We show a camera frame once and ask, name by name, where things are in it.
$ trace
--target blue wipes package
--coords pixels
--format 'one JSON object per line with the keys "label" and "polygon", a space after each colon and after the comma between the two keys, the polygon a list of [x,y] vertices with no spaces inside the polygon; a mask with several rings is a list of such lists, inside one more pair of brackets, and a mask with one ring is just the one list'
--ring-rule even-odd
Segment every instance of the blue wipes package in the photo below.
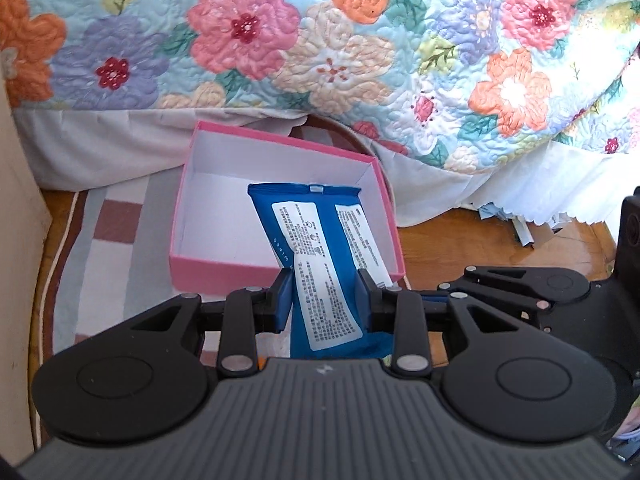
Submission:
{"label": "blue wipes package", "polygon": [[391,285],[359,188],[251,184],[248,193],[283,267],[294,271],[292,358],[383,358],[392,336],[367,333],[356,308],[357,268]]}

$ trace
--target symbol icon on label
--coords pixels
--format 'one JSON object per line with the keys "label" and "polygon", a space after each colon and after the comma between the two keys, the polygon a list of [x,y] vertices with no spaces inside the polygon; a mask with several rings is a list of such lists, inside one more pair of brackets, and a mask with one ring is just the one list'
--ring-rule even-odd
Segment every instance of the symbol icon on label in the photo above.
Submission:
{"label": "symbol icon on label", "polygon": [[316,368],[316,372],[318,372],[319,374],[322,374],[324,376],[327,375],[327,374],[330,374],[333,371],[334,371],[334,368],[331,365],[327,365],[327,364],[324,364],[324,365],[319,366],[318,368]]}

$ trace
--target bedspread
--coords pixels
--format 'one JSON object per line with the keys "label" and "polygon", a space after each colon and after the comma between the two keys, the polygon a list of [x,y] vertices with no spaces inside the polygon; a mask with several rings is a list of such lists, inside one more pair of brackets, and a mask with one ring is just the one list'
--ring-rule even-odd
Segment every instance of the bedspread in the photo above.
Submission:
{"label": "bedspread", "polygon": [[304,110],[474,174],[553,138],[637,149],[638,23],[640,0],[0,0],[0,65],[34,114]]}

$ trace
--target white fabric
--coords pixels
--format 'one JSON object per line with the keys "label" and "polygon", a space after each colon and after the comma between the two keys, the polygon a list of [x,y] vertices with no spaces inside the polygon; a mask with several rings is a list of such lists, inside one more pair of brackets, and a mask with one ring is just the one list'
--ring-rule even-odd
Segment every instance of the white fabric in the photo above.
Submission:
{"label": "white fabric", "polygon": [[261,108],[17,108],[14,119],[39,186],[80,191],[181,166],[197,120],[288,135],[306,114]]}
{"label": "white fabric", "polygon": [[619,215],[624,198],[640,185],[640,154],[602,155],[549,142],[493,172],[464,175],[358,138],[382,161],[395,191],[399,227],[419,224],[463,203],[479,207],[489,202],[538,225],[557,213],[600,222]]}

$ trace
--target metal pin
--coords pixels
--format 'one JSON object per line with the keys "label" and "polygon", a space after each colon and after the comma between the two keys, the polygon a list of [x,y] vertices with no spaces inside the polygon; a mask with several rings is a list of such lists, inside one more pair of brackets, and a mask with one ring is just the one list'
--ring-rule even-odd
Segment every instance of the metal pin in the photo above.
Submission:
{"label": "metal pin", "polygon": [[429,366],[429,360],[421,355],[407,354],[400,356],[396,364],[406,372],[419,372]]}
{"label": "metal pin", "polygon": [[222,359],[220,364],[229,372],[244,372],[251,368],[254,362],[246,355],[233,354]]}

